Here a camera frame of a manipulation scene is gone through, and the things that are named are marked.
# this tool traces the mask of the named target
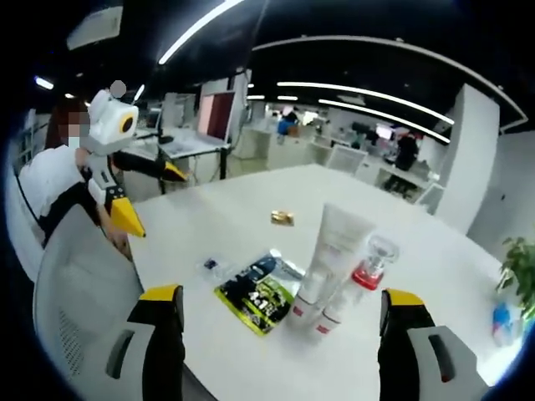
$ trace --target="white cream tube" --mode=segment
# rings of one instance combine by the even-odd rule
[[[363,217],[329,203],[324,205],[316,248],[307,271],[307,274],[322,272],[327,277],[317,301],[319,307],[351,273],[357,251],[374,228],[375,224]]]

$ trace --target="ceiling light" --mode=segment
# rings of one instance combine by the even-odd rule
[[[346,92],[354,92],[356,94],[367,94],[368,96],[375,96],[376,98],[387,99],[396,103],[404,104],[405,106],[409,106],[409,107],[412,107],[413,109],[417,109],[419,111],[423,111],[424,113],[430,114],[436,117],[437,119],[441,119],[442,121],[447,122],[448,124],[454,124],[454,121],[450,119],[449,117],[446,117],[445,115],[442,115],[442,114],[438,114],[435,111],[431,109],[427,109],[424,106],[420,106],[418,104],[409,102],[407,100],[396,98],[395,96],[390,96],[389,94],[382,94],[381,92],[375,92],[373,90],[352,88],[350,86],[342,86],[342,85],[316,84],[313,82],[279,82],[277,83],[277,86],[298,86],[298,87],[303,87],[303,88],[334,89],[334,90],[343,90]]]
[[[297,96],[277,96],[279,100],[297,100]]]
[[[145,90],[145,85],[141,85],[139,89],[137,89],[137,92],[135,93],[135,96],[134,96],[134,101],[137,102],[137,99],[140,98],[141,94],[143,93],[143,91]]]
[[[47,81],[46,79],[42,79],[40,77],[35,77],[35,83],[37,85],[39,85],[41,88],[45,88],[45,89],[52,89],[54,87],[54,84],[52,84],[51,82]]]
[[[191,25],[191,27],[185,31],[182,36],[180,36],[176,42],[172,44],[172,46],[167,50],[163,56],[161,56],[160,61],[158,61],[159,65],[165,64],[169,58],[184,44],[186,43],[193,35],[195,35],[198,31],[200,31],[203,27],[205,27],[209,22],[214,20],[215,18],[219,17],[221,14],[223,14],[225,11],[231,9],[232,7],[238,5],[243,0],[226,0],[225,2],[221,3],[219,6],[211,10],[207,15],[199,19],[196,23]]]
[[[430,129],[424,128],[421,125],[418,125],[418,124],[415,124],[415,123],[411,123],[410,121],[407,121],[406,119],[400,119],[399,117],[395,117],[394,115],[391,115],[391,114],[383,113],[383,112],[377,111],[377,110],[368,109],[367,107],[355,106],[354,104],[334,102],[332,100],[320,99],[320,100],[318,100],[318,102],[322,103],[322,104],[330,104],[330,105],[333,105],[333,106],[345,107],[347,109],[359,110],[359,111],[364,111],[366,113],[375,114],[375,115],[378,115],[379,117],[384,117],[386,119],[391,119],[393,121],[397,121],[398,123],[402,123],[402,124],[408,125],[408,126],[410,126],[412,128],[416,128],[417,130],[420,130],[421,132],[425,132],[428,135],[434,136],[438,140],[446,142],[447,144],[450,143],[450,140],[447,139],[445,136],[437,134],[436,132],[431,131]]]

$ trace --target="white bottle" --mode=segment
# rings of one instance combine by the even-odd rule
[[[344,320],[346,313],[368,290],[350,278],[331,298],[312,326],[312,337],[323,338]]]
[[[300,323],[308,318],[322,292],[325,278],[322,272],[312,272],[305,276],[288,314],[291,323]]]

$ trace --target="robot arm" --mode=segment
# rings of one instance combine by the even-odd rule
[[[134,139],[138,117],[136,106],[122,103],[109,92],[100,90],[89,106],[89,135],[80,138],[80,145],[90,153],[88,167],[92,178],[89,193],[99,205],[104,206],[115,226],[132,235],[145,236],[140,218],[111,172],[110,156],[120,155],[118,159],[126,170],[140,170],[169,180],[186,180],[186,176],[170,163],[141,162],[135,156],[124,156],[120,152]]]

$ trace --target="woman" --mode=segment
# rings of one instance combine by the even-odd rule
[[[81,129],[89,128],[89,115],[84,103],[64,99],[54,108],[48,123],[45,150],[25,165],[19,175],[43,245],[70,208],[81,205],[95,225],[126,257],[131,259],[127,235],[117,229],[103,206],[97,205],[88,191],[89,152],[79,147]]]

